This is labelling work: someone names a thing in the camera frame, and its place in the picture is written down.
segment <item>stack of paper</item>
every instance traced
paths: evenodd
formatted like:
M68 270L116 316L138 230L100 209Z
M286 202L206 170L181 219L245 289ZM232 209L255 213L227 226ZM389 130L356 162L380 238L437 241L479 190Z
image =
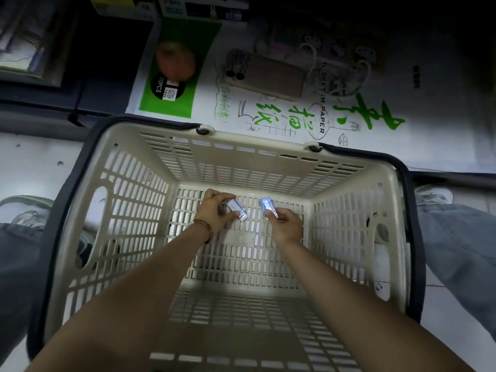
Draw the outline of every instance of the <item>stack of paper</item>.
M60 86L76 22L69 0L4 0L0 80Z

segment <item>person's left hand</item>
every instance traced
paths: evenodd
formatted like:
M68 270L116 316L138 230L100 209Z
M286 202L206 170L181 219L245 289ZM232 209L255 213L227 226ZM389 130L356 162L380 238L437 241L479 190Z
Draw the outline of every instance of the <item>person's left hand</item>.
M224 215L219 213L220 203L234 198L236 198L235 194L220 193L217 190L208 189L200 206L198 206L198 210L196 210L195 219L207 222L212 227L214 234L219 232L227 222L239 217L239 211L231 211Z

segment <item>person's left arm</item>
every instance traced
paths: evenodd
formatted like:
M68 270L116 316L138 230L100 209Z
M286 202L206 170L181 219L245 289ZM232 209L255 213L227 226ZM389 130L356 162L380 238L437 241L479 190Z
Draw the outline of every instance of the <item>person's left arm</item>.
M220 215L220 203L236 198L208 189L195 215L216 233L238 212ZM167 321L174 294L208 240L207 227L194 223L84 305L52 337L27 372L125 371L143 368Z

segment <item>forearm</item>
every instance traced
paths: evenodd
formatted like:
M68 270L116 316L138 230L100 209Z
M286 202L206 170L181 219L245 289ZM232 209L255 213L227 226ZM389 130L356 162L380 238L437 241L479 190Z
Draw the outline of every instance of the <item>forearm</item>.
M284 245L280 251L326 324L364 372L472 371L423 327L301 244Z
M167 313L198 248L208 238L202 225L191 225L183 233L156 251L148 259L111 287L103 290L83 306L41 351L31 367L44 365L64 348L68 354L57 363L60 370L74 370L74 359L88 364L97 363L88 356L80 356L80 348L106 353L102 358L134 362L148 359L154 340L167 320ZM67 360L72 365L66 366Z

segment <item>hand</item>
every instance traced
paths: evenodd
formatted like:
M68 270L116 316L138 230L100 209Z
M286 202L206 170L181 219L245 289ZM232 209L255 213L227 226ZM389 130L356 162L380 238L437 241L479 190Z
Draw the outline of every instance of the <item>hand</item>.
M267 210L265 215L269 218L269 222L272 225L272 237L276 242L277 248L293 242L301 243L301 239L303 238L303 222L298 215L282 207L277 207L276 211L279 218L276 218L270 210Z
M196 210L195 219L207 222L212 227L214 234L219 232L227 222L239 217L239 211L231 211L224 215L220 214L220 203L234 198L236 198L234 194L220 193L217 190L208 189Z

